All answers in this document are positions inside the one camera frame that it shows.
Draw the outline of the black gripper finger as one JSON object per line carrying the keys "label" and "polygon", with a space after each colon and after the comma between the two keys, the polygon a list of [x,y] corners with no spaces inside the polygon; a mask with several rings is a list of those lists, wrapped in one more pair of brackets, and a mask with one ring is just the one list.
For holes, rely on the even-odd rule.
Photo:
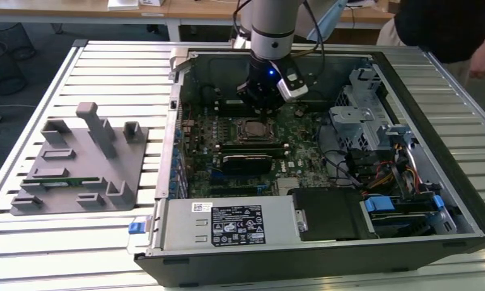
{"label": "black gripper finger", "polygon": [[237,86],[236,95],[243,100],[243,102],[252,108],[259,116],[259,119],[261,121],[265,121],[267,109],[264,99],[253,92],[248,82],[244,82],[240,86]]}
{"label": "black gripper finger", "polygon": [[285,100],[280,91],[268,90],[264,94],[264,119],[273,118],[283,107]]}

